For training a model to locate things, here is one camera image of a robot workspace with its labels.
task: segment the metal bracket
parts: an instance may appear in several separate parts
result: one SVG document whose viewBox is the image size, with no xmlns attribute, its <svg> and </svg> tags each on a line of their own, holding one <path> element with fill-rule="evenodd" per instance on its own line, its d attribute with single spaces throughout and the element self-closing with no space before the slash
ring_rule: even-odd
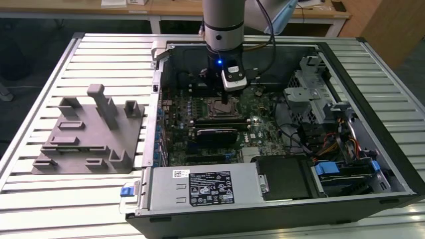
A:
<svg viewBox="0 0 425 239">
<path fill-rule="evenodd" d="M 167 51 L 167 41 L 155 41 L 151 48 L 152 60 L 159 61 L 170 55 Z"/>
<path fill-rule="evenodd" d="M 122 188 L 122 192 L 123 192 L 123 189 L 134 188 L 135 190 L 134 190 L 134 193 L 131 195 L 122 194 L 122 200 L 120 200 L 120 205 L 119 205 L 120 214 L 132 213 L 138 209 L 136 205 L 127 206 L 127 203 L 135 201 L 134 197 L 139 195 L 140 185 L 142 185 L 140 180 L 136 182 L 130 182 L 130 183 L 124 184 L 124 186 Z"/>
<path fill-rule="evenodd" d="M 263 175 L 263 174 L 259 175 L 259 181 L 260 181 L 262 193 L 268 193 L 271 190 L 270 190 L 266 175 Z"/>
<path fill-rule="evenodd" d="M 151 67 L 158 70 L 159 69 L 159 61 L 152 61 L 151 62 Z"/>
<path fill-rule="evenodd" d="M 303 72 L 312 73 L 312 74 L 322 73 L 327 68 L 326 63 L 319 56 L 304 57 L 300 62 L 300 65 L 306 66 L 306 67 L 302 67 Z"/>
<path fill-rule="evenodd" d="M 286 95 L 290 101 L 308 102 L 315 99 L 320 99 L 320 94 L 316 89 L 307 89 L 303 87 L 287 88 Z"/>
<path fill-rule="evenodd" d="M 348 102 L 340 102 L 331 106 L 331 111 L 346 111 L 352 105 Z"/>
</svg>

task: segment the white sticker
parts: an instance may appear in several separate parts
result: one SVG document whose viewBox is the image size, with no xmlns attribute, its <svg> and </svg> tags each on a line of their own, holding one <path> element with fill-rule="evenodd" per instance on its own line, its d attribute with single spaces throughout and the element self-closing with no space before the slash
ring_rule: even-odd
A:
<svg viewBox="0 0 425 239">
<path fill-rule="evenodd" d="M 147 14 L 148 11 L 128 11 L 128 13 L 142 13 L 142 14 Z"/>
<path fill-rule="evenodd" d="M 188 178 L 190 173 L 191 173 L 191 170 L 188 169 L 174 170 L 174 178 Z"/>
<path fill-rule="evenodd" d="M 231 195 L 228 194 L 228 195 L 223 196 L 223 199 L 231 199 L 231 198 L 234 198 L 234 194 L 231 194 Z"/>
</svg>

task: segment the metal rail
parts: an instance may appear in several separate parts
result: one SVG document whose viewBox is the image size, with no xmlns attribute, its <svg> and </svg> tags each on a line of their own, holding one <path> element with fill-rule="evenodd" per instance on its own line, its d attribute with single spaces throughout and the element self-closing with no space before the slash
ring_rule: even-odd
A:
<svg viewBox="0 0 425 239">
<path fill-rule="evenodd" d="M 126 175 L 32 175 L 32 162 L 60 116 L 64 96 L 84 96 L 92 83 L 106 85 L 116 104 L 138 100 L 148 107 L 155 40 L 202 41 L 191 35 L 86 34 L 72 39 L 40 97 L 0 161 L 2 238 L 143 238 L 119 212 L 120 188 L 142 177 L 147 130 L 140 131 L 135 171 Z M 266 37 L 248 36 L 247 41 Z M 425 112 L 411 91 L 371 47 L 354 38 L 280 37 L 278 41 L 327 42 L 379 114 L 404 153 L 425 178 Z M 336 85 L 336 91 L 344 93 Z M 425 204 L 391 209 L 352 224 L 323 225 L 203 238 L 420 238 Z"/>
</svg>

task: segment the warning label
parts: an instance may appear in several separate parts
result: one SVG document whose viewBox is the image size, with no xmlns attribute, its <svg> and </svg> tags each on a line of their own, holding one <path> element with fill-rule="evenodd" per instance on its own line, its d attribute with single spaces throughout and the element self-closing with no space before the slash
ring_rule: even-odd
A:
<svg viewBox="0 0 425 239">
<path fill-rule="evenodd" d="M 191 173 L 190 194 L 194 207 L 235 203 L 231 172 Z"/>
</svg>

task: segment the blue latch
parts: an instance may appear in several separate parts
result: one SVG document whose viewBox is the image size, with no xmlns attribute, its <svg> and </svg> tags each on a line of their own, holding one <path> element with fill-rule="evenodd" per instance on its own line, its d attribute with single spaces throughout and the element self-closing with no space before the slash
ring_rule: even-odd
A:
<svg viewBox="0 0 425 239">
<path fill-rule="evenodd" d="M 120 196 L 122 196 L 122 198 L 134 197 L 135 196 L 135 187 L 122 188 Z"/>
<path fill-rule="evenodd" d="M 226 161 L 231 162 L 232 157 L 234 157 L 234 153 L 227 153 L 226 154 Z"/>
<path fill-rule="evenodd" d="M 164 111 L 163 111 L 163 109 L 162 109 L 162 108 L 159 108 L 158 116 L 159 116 L 159 117 L 164 117 Z"/>
<path fill-rule="evenodd" d="M 376 160 L 372 161 L 372 167 L 376 172 L 382 170 L 380 164 Z"/>
<path fill-rule="evenodd" d="M 155 152 L 154 153 L 154 160 L 160 160 L 160 159 L 162 159 L 160 153 Z"/>
<path fill-rule="evenodd" d="M 324 162 L 319 163 L 315 166 L 318 175 L 340 173 L 339 166 L 335 162 Z"/>
</svg>

